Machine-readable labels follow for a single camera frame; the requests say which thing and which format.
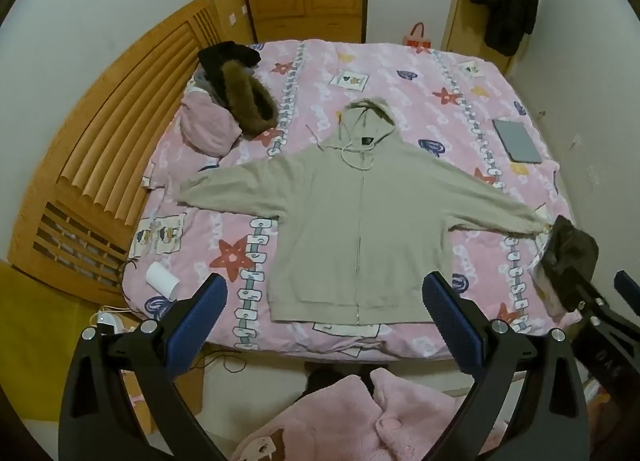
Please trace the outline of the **beige zip hoodie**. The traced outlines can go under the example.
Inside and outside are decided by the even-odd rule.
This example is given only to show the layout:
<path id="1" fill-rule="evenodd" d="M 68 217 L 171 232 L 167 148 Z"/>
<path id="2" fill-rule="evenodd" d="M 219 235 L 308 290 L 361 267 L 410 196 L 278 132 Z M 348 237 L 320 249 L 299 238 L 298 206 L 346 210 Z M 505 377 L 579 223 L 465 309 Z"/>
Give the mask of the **beige zip hoodie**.
<path id="1" fill-rule="evenodd" d="M 371 99 L 303 150 L 194 175 L 178 200 L 277 221 L 270 315 L 322 325 L 427 322 L 422 282 L 450 275 L 452 230 L 546 228 L 513 196 L 405 142 Z"/>

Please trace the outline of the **dark olive garment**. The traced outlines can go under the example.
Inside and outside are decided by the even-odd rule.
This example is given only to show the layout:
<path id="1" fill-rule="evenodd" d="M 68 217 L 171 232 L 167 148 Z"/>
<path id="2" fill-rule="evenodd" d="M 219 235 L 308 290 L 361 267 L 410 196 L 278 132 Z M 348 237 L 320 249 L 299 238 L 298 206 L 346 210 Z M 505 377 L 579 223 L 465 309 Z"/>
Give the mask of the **dark olive garment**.
<path id="1" fill-rule="evenodd" d="M 598 258 L 597 241 L 589 233 L 562 215 L 555 218 L 540 265 L 564 311 L 576 311 L 584 294 L 594 297 Z"/>

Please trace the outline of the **white device on nightstand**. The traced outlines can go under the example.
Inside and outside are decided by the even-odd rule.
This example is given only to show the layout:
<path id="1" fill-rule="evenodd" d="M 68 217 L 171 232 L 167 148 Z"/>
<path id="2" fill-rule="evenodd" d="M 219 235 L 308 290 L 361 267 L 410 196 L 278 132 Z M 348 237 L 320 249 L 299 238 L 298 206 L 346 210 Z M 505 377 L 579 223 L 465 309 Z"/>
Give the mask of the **white device on nightstand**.
<path id="1" fill-rule="evenodd" d="M 115 334 L 120 334 L 125 331 L 122 319 L 116 314 L 111 313 L 111 311 L 98 311 L 94 315 L 94 323 L 110 328 Z"/>

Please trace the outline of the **white paper roll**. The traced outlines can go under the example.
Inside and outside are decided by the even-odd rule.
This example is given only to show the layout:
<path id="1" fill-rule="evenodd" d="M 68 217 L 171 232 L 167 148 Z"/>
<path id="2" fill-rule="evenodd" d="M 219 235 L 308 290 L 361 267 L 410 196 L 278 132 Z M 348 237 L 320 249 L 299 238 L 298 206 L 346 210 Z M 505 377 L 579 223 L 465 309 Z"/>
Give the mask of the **white paper roll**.
<path id="1" fill-rule="evenodd" d="M 158 294 L 174 301 L 180 280 L 161 263 L 154 262 L 145 273 L 146 283 Z"/>

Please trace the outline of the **grey laptop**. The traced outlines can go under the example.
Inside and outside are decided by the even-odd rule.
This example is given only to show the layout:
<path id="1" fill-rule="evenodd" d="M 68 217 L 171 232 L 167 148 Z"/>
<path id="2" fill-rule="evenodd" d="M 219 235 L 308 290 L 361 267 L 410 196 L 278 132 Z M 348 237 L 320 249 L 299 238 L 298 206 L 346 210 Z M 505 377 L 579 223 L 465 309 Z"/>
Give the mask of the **grey laptop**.
<path id="1" fill-rule="evenodd" d="M 514 163 L 541 164 L 542 158 L 522 123 L 494 120 L 494 129 L 504 150 Z"/>

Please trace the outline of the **wooden slatted headboard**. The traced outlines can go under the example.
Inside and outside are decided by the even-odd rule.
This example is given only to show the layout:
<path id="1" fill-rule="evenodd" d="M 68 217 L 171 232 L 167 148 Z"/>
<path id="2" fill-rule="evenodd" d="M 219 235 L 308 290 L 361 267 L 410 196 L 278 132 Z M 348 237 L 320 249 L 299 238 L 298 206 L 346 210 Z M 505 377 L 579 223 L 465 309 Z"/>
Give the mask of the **wooden slatted headboard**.
<path id="1" fill-rule="evenodd" d="M 100 75 L 32 175 L 13 227 L 12 266 L 84 301 L 122 305 L 122 272 L 149 196 L 146 164 L 198 52 L 219 39 L 212 3 L 194 0 Z"/>

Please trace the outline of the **pink patterned bed blanket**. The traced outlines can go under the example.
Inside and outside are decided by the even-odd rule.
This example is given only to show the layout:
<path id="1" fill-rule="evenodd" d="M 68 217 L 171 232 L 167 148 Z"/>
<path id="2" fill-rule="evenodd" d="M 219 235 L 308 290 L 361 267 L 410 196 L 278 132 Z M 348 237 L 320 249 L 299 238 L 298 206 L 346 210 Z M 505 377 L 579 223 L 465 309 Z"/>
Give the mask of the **pink patterned bed blanket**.
<path id="1" fill-rule="evenodd" d="M 279 124 L 224 158 L 195 150 L 186 123 L 216 106 L 191 80 L 144 174 L 131 308 L 163 316 L 217 273 L 213 344 L 372 363 L 446 355 L 421 301 L 431 271 L 516 332 L 576 321 L 529 270 L 570 211 L 559 166 L 495 65 L 318 39 L 258 51 Z"/>

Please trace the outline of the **pink fluffy garment on bed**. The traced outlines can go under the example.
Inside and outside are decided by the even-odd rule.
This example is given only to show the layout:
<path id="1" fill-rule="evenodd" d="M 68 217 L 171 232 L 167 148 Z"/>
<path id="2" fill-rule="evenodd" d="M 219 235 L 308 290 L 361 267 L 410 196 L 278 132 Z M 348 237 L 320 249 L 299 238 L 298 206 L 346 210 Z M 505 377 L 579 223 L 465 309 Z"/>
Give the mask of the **pink fluffy garment on bed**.
<path id="1" fill-rule="evenodd" d="M 206 91 L 192 90 L 183 96 L 179 122 L 186 142 L 212 158 L 226 156 L 242 134 L 231 113 Z"/>

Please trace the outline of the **red gift bag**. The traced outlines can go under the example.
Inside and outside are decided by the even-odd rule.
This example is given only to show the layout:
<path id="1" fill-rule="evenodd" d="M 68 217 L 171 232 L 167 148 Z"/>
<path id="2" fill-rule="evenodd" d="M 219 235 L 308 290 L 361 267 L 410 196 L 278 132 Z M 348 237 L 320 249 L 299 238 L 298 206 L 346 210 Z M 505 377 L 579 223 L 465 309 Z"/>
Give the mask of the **red gift bag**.
<path id="1" fill-rule="evenodd" d="M 404 37 L 402 43 L 417 54 L 427 52 L 432 48 L 431 39 L 427 36 L 426 27 L 423 22 L 416 22 L 410 32 Z"/>

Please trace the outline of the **black fur-trimmed coat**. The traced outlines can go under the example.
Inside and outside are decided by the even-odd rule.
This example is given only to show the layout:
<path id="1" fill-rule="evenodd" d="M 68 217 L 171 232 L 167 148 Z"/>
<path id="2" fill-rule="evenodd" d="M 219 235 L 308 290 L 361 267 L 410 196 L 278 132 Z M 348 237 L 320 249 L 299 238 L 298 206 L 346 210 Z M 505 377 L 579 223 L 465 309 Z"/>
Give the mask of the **black fur-trimmed coat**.
<path id="1" fill-rule="evenodd" d="M 227 109 L 246 138 L 255 138 L 278 124 L 279 107 L 254 75 L 260 53 L 235 42 L 222 42 L 198 52 L 213 97 Z"/>

